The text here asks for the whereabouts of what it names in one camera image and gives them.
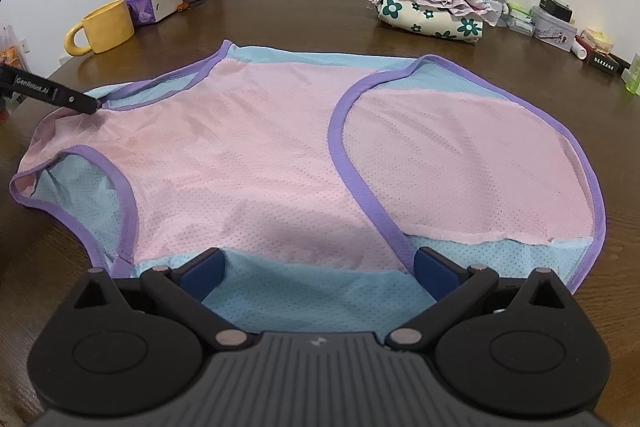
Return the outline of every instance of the yellow mug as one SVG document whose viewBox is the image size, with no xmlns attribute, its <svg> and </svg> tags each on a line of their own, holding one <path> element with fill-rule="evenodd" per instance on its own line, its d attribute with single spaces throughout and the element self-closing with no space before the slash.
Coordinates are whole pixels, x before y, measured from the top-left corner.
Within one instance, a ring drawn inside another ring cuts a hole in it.
<svg viewBox="0 0 640 427">
<path fill-rule="evenodd" d="M 76 46 L 76 33 L 84 28 L 88 46 Z M 133 22 L 129 7 L 124 0 L 115 0 L 82 17 L 65 37 L 65 50 L 69 55 L 80 57 L 89 52 L 102 53 L 133 36 Z"/>
</svg>

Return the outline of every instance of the flower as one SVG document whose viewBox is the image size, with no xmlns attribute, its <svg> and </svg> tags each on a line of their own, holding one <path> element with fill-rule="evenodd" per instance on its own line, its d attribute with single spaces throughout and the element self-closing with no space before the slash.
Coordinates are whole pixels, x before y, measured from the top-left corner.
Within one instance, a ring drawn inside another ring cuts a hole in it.
<svg viewBox="0 0 640 427">
<path fill-rule="evenodd" d="M 456 38 L 455 35 L 451 35 L 451 32 L 449 30 L 445 31 L 444 33 L 436 32 L 435 37 L 439 39 L 449 39 L 449 40 L 453 40 Z"/>
<path fill-rule="evenodd" d="M 458 31 L 464 32 L 465 37 L 468 37 L 471 34 L 478 35 L 478 32 L 482 31 L 482 28 L 479 28 L 478 24 L 473 19 L 465 19 L 464 17 L 462 17 L 462 19 L 460 19 L 460 22 L 462 23 L 462 26 L 458 28 Z"/>
<path fill-rule="evenodd" d="M 386 0 L 386 6 L 382 9 L 382 15 L 390 15 L 392 19 L 398 18 L 398 12 L 402 9 L 402 5 L 394 0 Z"/>
</svg>

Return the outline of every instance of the purple trim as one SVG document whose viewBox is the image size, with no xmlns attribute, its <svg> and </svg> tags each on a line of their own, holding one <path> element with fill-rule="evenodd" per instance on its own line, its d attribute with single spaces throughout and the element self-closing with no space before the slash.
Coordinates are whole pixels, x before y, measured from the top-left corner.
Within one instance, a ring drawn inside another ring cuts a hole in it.
<svg viewBox="0 0 640 427">
<path fill-rule="evenodd" d="M 349 189 L 353 198 L 378 229 L 382 237 L 385 238 L 385 241 L 388 242 L 391 249 L 398 256 L 398 259 L 411 273 L 414 272 L 415 249 L 407 240 L 404 232 L 398 228 L 396 222 L 386 213 L 385 208 L 378 201 L 378 198 L 371 192 L 367 182 L 362 179 L 358 170 L 353 163 L 351 163 L 349 155 L 344 148 L 342 134 L 344 132 L 344 122 L 347 120 L 347 115 L 351 107 L 353 107 L 353 104 L 364 92 L 378 84 L 384 84 L 385 82 L 391 82 L 392 80 L 409 76 L 417 70 L 421 62 L 428 56 L 429 55 L 425 55 L 425 57 L 417 58 L 411 65 L 404 68 L 404 70 L 380 71 L 379 73 L 370 74 L 357 81 L 347 89 L 340 97 L 340 100 L 338 100 L 334 112 L 331 115 L 327 131 L 329 154 L 344 185 Z"/>
<path fill-rule="evenodd" d="M 207 78 L 207 75 L 210 73 L 212 68 L 217 63 L 219 63 L 220 60 L 226 57 L 226 54 L 228 53 L 231 45 L 232 45 L 231 41 L 225 40 L 222 42 L 220 49 L 216 51 L 213 55 L 211 55 L 209 58 L 200 60 L 192 64 L 191 66 L 186 66 L 184 68 L 181 68 L 180 70 L 171 71 L 170 73 L 162 74 L 161 76 L 158 76 L 153 80 L 142 80 L 141 82 L 134 82 L 133 84 L 128 84 L 127 86 L 121 87 L 120 89 L 117 89 L 107 94 L 101 100 L 103 104 L 111 100 L 121 100 L 123 98 L 128 98 L 140 92 L 143 89 L 148 89 L 150 87 L 157 86 L 161 82 L 173 80 L 174 78 L 178 78 L 180 76 L 186 76 L 187 74 L 197 73 L 196 76 L 194 76 L 191 79 L 189 84 L 187 84 L 182 89 L 174 89 L 172 91 L 168 91 L 164 93 L 162 96 L 159 96 L 158 98 L 155 98 L 153 100 L 147 100 L 146 102 L 135 103 L 132 105 L 123 105 L 122 107 L 105 107 L 103 105 L 102 108 L 107 110 L 112 110 L 112 111 L 128 111 L 131 109 L 137 109 L 139 107 L 145 107 L 145 105 L 151 105 L 152 103 L 160 102 L 161 100 L 165 100 L 166 98 L 169 98 L 178 92 L 191 89 L 191 87 L 195 86 L 197 83 Z"/>
<path fill-rule="evenodd" d="M 589 185 L 589 190 L 591 192 L 591 201 L 593 203 L 593 241 L 587 247 L 586 252 L 582 256 L 580 263 L 575 268 L 574 273 L 570 277 L 567 282 L 567 288 L 571 293 L 574 293 L 582 281 L 584 281 L 585 277 L 593 267 L 598 255 L 600 254 L 600 250 L 602 250 L 602 245 L 604 244 L 604 238 L 607 234 L 606 227 L 606 216 L 604 211 L 604 200 L 602 199 L 602 192 L 600 191 L 600 185 L 598 184 L 598 179 L 596 178 L 596 174 L 591 168 L 589 160 L 587 159 L 584 150 L 578 143 L 578 140 L 575 139 L 574 135 L 571 134 L 571 131 L 567 129 L 564 125 L 562 125 L 558 120 L 548 115 L 546 112 L 537 108 L 535 105 L 518 98 L 514 94 L 501 89 L 500 87 L 496 87 L 493 84 L 488 83 L 484 78 L 480 78 L 476 74 L 471 73 L 471 71 L 465 70 L 465 68 L 460 67 L 455 62 L 451 62 L 446 58 L 438 57 L 437 55 L 427 55 L 429 60 L 432 60 L 437 65 L 445 68 L 446 70 L 451 71 L 452 73 L 458 74 L 463 78 L 477 84 L 478 86 L 485 87 L 486 89 L 492 90 L 493 92 L 499 93 L 506 97 L 511 102 L 515 102 L 520 104 L 525 109 L 530 110 L 533 114 L 542 118 L 546 123 L 548 123 L 551 127 L 553 127 L 558 133 L 564 136 L 569 143 L 574 148 L 575 152 L 578 155 L 578 159 L 582 165 L 582 169 L 584 169 L 584 173 L 587 177 L 587 184 Z"/>
<path fill-rule="evenodd" d="M 503 95 L 508 100 L 511 100 L 511 102 L 515 102 L 521 105 L 522 107 L 530 110 L 533 114 L 542 118 L 542 120 L 548 123 L 567 140 L 569 140 L 569 143 L 574 148 L 575 152 L 578 155 L 578 158 L 580 159 L 580 163 L 587 177 L 587 183 L 591 192 L 591 200 L 593 203 L 594 213 L 593 242 L 588 246 L 586 252 L 582 256 L 582 259 L 580 260 L 580 263 L 578 263 L 578 266 L 575 268 L 574 273 L 567 282 L 567 288 L 569 288 L 569 290 L 574 293 L 578 289 L 578 286 L 582 283 L 582 281 L 584 281 L 585 277 L 589 273 L 589 270 L 591 269 L 591 267 L 593 267 L 593 264 L 596 262 L 598 254 L 600 253 L 602 245 L 604 244 L 604 238 L 606 235 L 606 219 L 602 192 L 600 191 L 600 186 L 598 185 L 598 180 L 596 179 L 595 172 L 593 172 L 593 168 L 591 168 L 584 150 L 582 150 L 582 147 L 578 143 L 578 140 L 575 139 L 574 135 L 571 134 L 567 127 L 562 125 L 558 120 L 548 115 L 541 109 L 530 104 L 529 102 L 526 102 L 526 100 L 522 100 L 514 94 L 511 94 L 510 92 L 488 83 L 483 78 L 480 78 L 471 71 L 465 70 L 465 68 L 460 67 L 455 62 L 451 62 L 446 58 L 438 57 L 437 55 L 424 55 L 420 58 L 417 58 L 414 62 L 411 63 L 409 67 L 405 68 L 404 70 L 383 71 L 381 73 L 374 73 L 366 76 L 365 78 L 356 82 L 353 86 L 350 87 L 350 89 L 348 89 L 344 93 L 344 95 L 340 98 L 337 105 L 335 106 L 328 130 L 329 151 L 334 161 L 335 168 L 340 174 L 340 177 L 343 179 L 344 184 L 349 189 L 360 207 L 363 209 L 364 213 L 367 214 L 367 217 L 369 217 L 378 231 L 389 243 L 389 246 L 394 250 L 400 261 L 402 261 L 402 263 L 411 272 L 413 272 L 413 248 L 411 247 L 411 245 L 409 245 L 408 241 L 404 237 L 404 233 L 402 233 L 395 222 L 386 213 L 386 210 L 384 209 L 384 207 L 382 207 L 382 204 L 377 200 L 373 192 L 371 192 L 369 186 L 362 179 L 353 163 L 351 163 L 344 148 L 342 134 L 344 131 L 344 122 L 346 121 L 351 107 L 364 92 L 371 89 L 372 87 L 377 86 L 378 84 L 383 84 L 385 82 L 409 76 L 410 74 L 414 73 L 420 63 L 424 60 L 435 62 L 437 65 L 451 71 L 452 73 L 457 74 L 458 76 L 461 76 L 465 80 L 469 80 L 470 82 L 478 86 Z"/>
<path fill-rule="evenodd" d="M 93 234 L 82 223 L 80 223 L 78 219 L 65 212 L 56 204 L 49 203 L 49 201 L 34 200 L 33 198 L 21 195 L 15 187 L 15 182 L 18 179 L 28 176 L 29 174 L 33 174 L 34 172 L 41 171 L 49 165 L 52 165 L 61 156 L 69 154 L 82 156 L 82 158 L 101 169 L 111 180 L 111 183 L 113 183 L 113 187 L 118 195 L 121 220 L 120 238 L 118 240 L 116 259 L 114 259 L 110 273 L 112 277 L 129 277 L 132 265 L 133 246 L 136 240 L 136 234 L 138 233 L 138 208 L 136 206 L 133 190 L 131 190 L 131 186 L 124 177 L 124 174 L 122 174 L 122 172 L 100 152 L 86 145 L 74 145 L 73 147 L 64 149 L 58 152 L 50 160 L 41 163 L 28 171 L 18 172 L 9 183 L 9 191 L 11 192 L 12 197 L 14 197 L 14 200 L 18 203 L 23 204 L 24 206 L 30 206 L 31 208 L 44 210 L 59 220 L 82 242 L 86 248 L 87 254 L 89 254 L 89 259 L 92 264 L 94 266 L 107 268 L 106 256 L 102 247 L 95 240 Z"/>
</svg>

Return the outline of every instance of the wooden table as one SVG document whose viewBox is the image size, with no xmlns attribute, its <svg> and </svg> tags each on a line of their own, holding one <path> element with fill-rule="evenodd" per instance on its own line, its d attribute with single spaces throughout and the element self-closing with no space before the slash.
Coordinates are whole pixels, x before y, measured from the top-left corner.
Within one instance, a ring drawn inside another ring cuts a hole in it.
<svg viewBox="0 0 640 427">
<path fill-rule="evenodd" d="M 207 57 L 223 39 L 299 52 L 438 54 L 564 123 L 586 152 L 607 209 L 604 249 L 577 292 L 612 358 L 598 412 L 613 426 L 640 426 L 640 98 L 619 77 L 506 28 L 485 25 L 475 46 L 411 35 L 379 22 L 367 0 L 205 0 L 110 52 L 70 60 L 51 78 L 82 90 L 152 78 Z M 0 393 L 25 420 L 40 410 L 27 353 L 88 267 L 69 231 L 22 208 L 6 189 L 50 110 L 28 100 L 0 127 Z"/>
</svg>

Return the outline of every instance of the purple tissue package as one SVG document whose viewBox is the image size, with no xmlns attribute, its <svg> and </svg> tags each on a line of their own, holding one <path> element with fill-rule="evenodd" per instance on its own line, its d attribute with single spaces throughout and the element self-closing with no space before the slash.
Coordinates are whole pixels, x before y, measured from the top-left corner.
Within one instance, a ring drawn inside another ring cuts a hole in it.
<svg viewBox="0 0 640 427">
<path fill-rule="evenodd" d="M 135 26 L 161 21 L 178 9 L 182 0 L 125 0 Z"/>
</svg>

